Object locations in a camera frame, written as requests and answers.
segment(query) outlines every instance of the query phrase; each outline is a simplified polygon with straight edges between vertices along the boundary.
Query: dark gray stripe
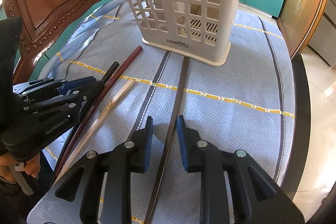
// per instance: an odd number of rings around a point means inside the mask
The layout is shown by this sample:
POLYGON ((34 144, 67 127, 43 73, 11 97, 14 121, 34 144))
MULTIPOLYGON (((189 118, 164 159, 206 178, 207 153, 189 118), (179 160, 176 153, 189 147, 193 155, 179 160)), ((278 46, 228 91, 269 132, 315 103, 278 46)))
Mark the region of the dark gray stripe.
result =
MULTIPOLYGON (((99 31, 100 31, 100 30, 98 30, 98 31, 94 34, 93 39, 88 43, 88 45, 90 45, 90 43, 91 43, 93 40, 96 39, 96 37, 97 37, 99 31)), ((77 61, 77 60, 81 57, 81 55, 83 54, 83 52, 87 49, 88 45, 82 50, 82 52, 79 54, 79 56, 78 56, 75 60, 73 60, 73 61, 77 61)), ((72 63, 69 63, 69 65, 67 66, 67 71, 66 71, 66 74, 65 74, 64 79, 66 79, 66 78, 68 77, 69 68, 70 68, 71 65, 72 65, 72 63)))
MULTIPOLYGON (((265 24, 260 17, 258 17, 258 18, 261 22, 263 30, 265 31, 264 34, 265 34, 265 37, 266 37, 266 40, 267 40, 267 44, 268 44, 269 50, 271 51, 271 54, 272 54, 273 65, 274 65, 275 73, 277 75, 277 80, 278 80, 280 110, 281 110, 281 112, 283 112, 284 111, 284 96, 283 96, 283 91, 282 91, 281 75, 280 75, 280 71, 279 71, 279 68, 278 68, 277 58, 275 56, 275 53, 274 53, 271 41, 269 40, 268 34, 266 33, 267 30, 266 30, 265 24)), ((277 161, 277 165, 276 165, 273 180, 277 180, 277 178, 279 176, 280 164, 281 164, 282 157, 283 157, 284 141, 285 141, 285 116, 283 114, 281 114, 280 115, 280 147, 279 147, 278 161, 277 161)))
POLYGON ((336 25, 335 23, 332 21, 332 19, 330 17, 328 17, 328 15, 326 13, 323 13, 323 16, 326 18, 326 20, 329 21, 329 23, 336 29, 336 25))
MULTIPOLYGON (((336 4, 335 4, 335 2, 333 1, 333 0, 330 0, 332 3, 333 3, 333 5, 335 5, 336 6, 336 4)), ((0 7, 1 7, 1 5, 0 5, 0 7)))
POLYGON ((117 11, 116 11, 116 13, 115 13, 115 17, 118 17, 118 15, 119 15, 119 13, 120 13, 120 10, 121 10, 121 8, 124 6, 124 4, 125 4, 125 2, 124 2, 124 3, 121 3, 121 4, 119 5, 119 7, 118 7, 118 9, 117 9, 117 11))
MULTIPOLYGON (((157 83, 160 80, 162 72, 165 68, 165 65, 167 64, 168 59, 169 59, 170 53, 171 52, 169 52, 169 51, 165 52, 165 54, 164 54, 164 56, 161 60, 161 63, 159 65, 159 68, 157 69, 156 74, 153 78, 153 81, 152 81, 153 83, 157 83)), ((155 90, 156 90, 156 87, 153 86, 153 85, 151 85, 150 88, 148 89, 147 95, 146 95, 146 97, 145 97, 145 99, 142 103, 142 106, 139 110, 139 113, 138 113, 138 116, 135 120, 133 128, 132 128, 130 134, 128 135, 128 138, 127 138, 128 141, 131 139, 133 132, 136 131, 138 129, 138 127, 141 125, 143 116, 145 115, 145 113, 148 109, 148 106, 151 103, 151 100, 153 98, 155 90)))

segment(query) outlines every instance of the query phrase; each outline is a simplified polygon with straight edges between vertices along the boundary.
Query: person's hand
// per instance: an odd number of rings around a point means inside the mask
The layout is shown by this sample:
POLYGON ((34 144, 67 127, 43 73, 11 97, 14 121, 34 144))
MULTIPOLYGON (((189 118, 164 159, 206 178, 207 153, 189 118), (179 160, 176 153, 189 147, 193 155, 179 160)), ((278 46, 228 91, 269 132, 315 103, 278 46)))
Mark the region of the person's hand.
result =
POLYGON ((36 178, 38 173, 40 173, 40 170, 40 153, 38 153, 35 157, 26 162, 25 172, 33 178, 36 178))

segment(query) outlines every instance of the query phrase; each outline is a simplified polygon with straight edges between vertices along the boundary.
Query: tiled floor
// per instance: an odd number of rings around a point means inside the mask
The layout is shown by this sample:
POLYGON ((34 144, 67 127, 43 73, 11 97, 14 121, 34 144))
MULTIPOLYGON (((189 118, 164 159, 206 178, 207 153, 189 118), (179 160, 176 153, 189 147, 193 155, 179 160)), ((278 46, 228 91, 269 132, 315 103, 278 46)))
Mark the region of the tiled floor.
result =
POLYGON ((310 48, 302 51, 311 107, 308 156, 294 203, 307 221, 336 181, 336 71, 310 48))

